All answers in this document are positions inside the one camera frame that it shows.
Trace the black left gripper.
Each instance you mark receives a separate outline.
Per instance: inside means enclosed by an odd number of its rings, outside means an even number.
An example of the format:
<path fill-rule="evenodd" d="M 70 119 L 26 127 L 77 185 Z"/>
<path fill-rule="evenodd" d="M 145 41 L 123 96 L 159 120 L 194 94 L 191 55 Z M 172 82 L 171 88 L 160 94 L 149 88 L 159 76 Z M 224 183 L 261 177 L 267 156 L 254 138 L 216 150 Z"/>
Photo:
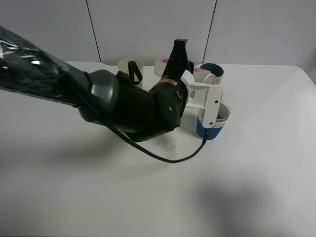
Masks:
<path fill-rule="evenodd" d="M 193 73 L 194 64 L 188 59 L 187 39 L 176 39 L 161 79 L 150 89 L 157 104 L 159 119 L 165 127 L 179 127 L 188 91 L 181 76 L 185 70 Z"/>

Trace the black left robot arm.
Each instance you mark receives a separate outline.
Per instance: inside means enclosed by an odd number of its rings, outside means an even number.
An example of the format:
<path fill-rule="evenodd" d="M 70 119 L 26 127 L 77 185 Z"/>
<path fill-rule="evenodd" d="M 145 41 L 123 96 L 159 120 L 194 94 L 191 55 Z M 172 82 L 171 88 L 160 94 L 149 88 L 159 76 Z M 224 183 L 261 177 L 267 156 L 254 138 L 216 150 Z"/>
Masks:
<path fill-rule="evenodd" d="M 136 62 L 127 72 L 81 71 L 6 28 L 0 30 L 0 87 L 77 107 L 88 122 L 111 126 L 134 142 L 166 134 L 180 126 L 188 91 L 181 82 L 190 70 L 187 41 L 176 39 L 161 79 L 149 90 Z"/>

